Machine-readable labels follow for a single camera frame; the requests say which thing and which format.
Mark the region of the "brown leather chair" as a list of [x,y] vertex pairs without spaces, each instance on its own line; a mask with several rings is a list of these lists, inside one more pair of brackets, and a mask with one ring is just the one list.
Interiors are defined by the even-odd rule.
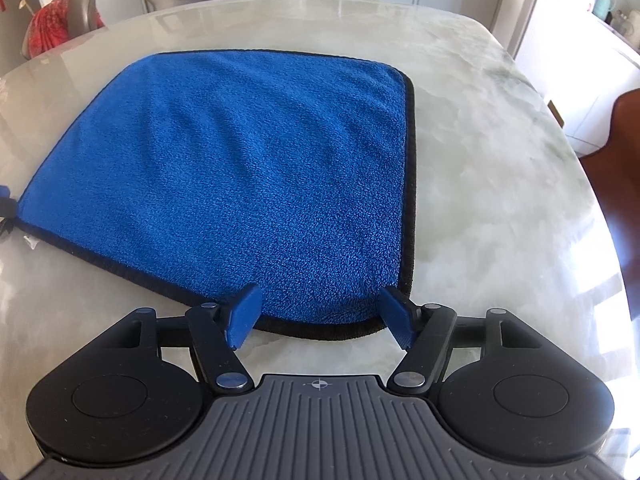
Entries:
[[612,235],[631,318],[639,316],[639,114],[637,89],[619,96],[604,147],[580,159]]

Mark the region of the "blue and grey microfibre towel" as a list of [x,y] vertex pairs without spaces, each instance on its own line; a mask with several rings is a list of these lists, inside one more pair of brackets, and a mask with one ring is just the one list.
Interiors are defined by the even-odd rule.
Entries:
[[381,290],[412,287],[413,83],[348,56],[147,56],[73,120],[11,224],[186,306],[254,284],[265,332],[376,333]]

